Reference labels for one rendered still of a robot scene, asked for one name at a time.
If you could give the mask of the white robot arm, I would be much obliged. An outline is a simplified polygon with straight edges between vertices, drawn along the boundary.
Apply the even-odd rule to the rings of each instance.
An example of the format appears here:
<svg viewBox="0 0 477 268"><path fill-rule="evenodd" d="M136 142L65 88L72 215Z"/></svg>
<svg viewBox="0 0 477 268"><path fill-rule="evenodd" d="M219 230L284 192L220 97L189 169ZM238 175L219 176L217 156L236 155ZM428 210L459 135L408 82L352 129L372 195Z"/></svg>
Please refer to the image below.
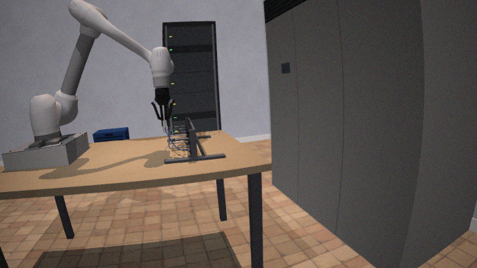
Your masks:
<svg viewBox="0 0 477 268"><path fill-rule="evenodd" d="M40 95L40 97L33 97L30 101L30 123L35 138L35 142L28 146L30 149L59 144L68 138L67 135L63 136L61 134L59 126L66 125L77 117L77 87L93 43L101 33L149 62L154 88L168 88L170 86L169 74L174 71L174 64L172 60L169 60L170 54L167 48L157 47L150 52L112 25L102 10L85 1L72 0L69 3L68 10L80 22L80 35L61 90L55 93L54 98L45 94Z"/></svg>

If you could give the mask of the dark grey rack with cable rings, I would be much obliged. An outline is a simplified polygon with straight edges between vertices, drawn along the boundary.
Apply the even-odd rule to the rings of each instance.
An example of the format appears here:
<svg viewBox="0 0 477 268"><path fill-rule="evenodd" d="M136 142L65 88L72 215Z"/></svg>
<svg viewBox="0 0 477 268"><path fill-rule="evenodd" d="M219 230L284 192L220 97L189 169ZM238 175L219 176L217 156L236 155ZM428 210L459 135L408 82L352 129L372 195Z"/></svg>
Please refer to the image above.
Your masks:
<svg viewBox="0 0 477 268"><path fill-rule="evenodd" d="M189 121L188 121L189 119ZM185 138L182 138L182 137L179 137L179 138L171 138L172 141L177 141L177 140L187 140L189 139L189 141L187 142L188 143L188 146L177 146L175 148L180 148L180 147L189 147L188 149L185 149L186 151L189 151L190 152L190 156L191 157L181 157L181 158L174 158L174 159L166 159L164 160L164 163L167 164L167 163L174 163L174 162L188 162L188 161L196 161L196 160L208 160L208 159L214 159L214 158L221 158L221 157L226 157L226 155L224 153L221 153L221 154L214 154L214 155L205 155L205 153L203 152L202 148L201 148L201 145L199 144L199 138L206 138L206 137L211 137L211 135L201 135L201 136L196 136L196 131L195 131L195 128L191 122L191 124L189 124L189 122L191 122L190 118L189 117L186 117L185 118L185 128L179 128L178 130L180 129L187 129L187 131L180 131L179 133L182 133L182 132L186 132L186 137ZM191 125L191 126L190 126ZM191 128L190 128L191 127ZM189 138L187 138L187 135ZM182 138L182 139L181 139ZM175 139L175 140L173 140ZM200 149L200 152L201 152L201 156L198 156L198 153L197 153L197 145Z"/></svg>

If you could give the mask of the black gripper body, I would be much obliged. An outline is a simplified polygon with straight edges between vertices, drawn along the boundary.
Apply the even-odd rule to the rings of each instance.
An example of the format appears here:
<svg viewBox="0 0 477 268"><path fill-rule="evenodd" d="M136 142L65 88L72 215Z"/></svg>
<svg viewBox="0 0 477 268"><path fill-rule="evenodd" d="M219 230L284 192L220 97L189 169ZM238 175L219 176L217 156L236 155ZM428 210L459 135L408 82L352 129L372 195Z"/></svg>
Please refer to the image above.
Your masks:
<svg viewBox="0 0 477 268"><path fill-rule="evenodd" d="M160 99L162 100L162 105L165 105L165 99L167 99L167 104L171 99L169 96L169 88L155 88L155 101L160 105Z"/></svg>

